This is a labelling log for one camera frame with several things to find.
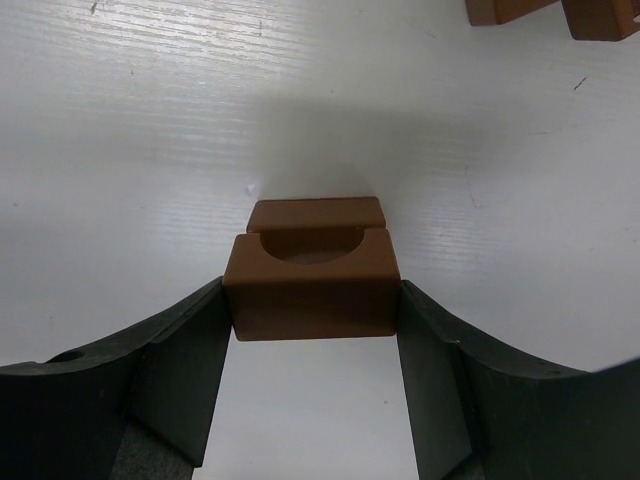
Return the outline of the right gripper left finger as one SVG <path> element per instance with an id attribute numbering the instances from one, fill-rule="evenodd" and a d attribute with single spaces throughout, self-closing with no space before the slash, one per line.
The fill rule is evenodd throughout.
<path id="1" fill-rule="evenodd" d="M 45 362 L 1 370 L 5 479 L 189 479 L 231 333 L 222 283 Z"/>

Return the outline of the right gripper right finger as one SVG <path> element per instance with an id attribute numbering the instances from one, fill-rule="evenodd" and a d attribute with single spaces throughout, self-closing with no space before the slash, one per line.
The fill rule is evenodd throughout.
<path id="1" fill-rule="evenodd" d="M 596 372 L 518 350 L 401 288 L 397 345 L 422 479 L 635 479 L 639 363 Z"/>

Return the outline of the notched brown wood block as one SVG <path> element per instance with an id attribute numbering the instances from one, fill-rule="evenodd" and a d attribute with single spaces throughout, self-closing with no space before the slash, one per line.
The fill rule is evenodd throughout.
<path id="1" fill-rule="evenodd" d="M 562 0 L 573 39 L 618 42 L 639 32 L 635 0 Z"/>

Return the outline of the U-shaped brown wood block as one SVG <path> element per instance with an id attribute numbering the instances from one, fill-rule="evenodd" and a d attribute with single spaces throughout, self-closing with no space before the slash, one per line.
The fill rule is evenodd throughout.
<path id="1" fill-rule="evenodd" d="M 385 228 L 239 235 L 223 288 L 240 341 L 396 332 L 400 273 Z"/>

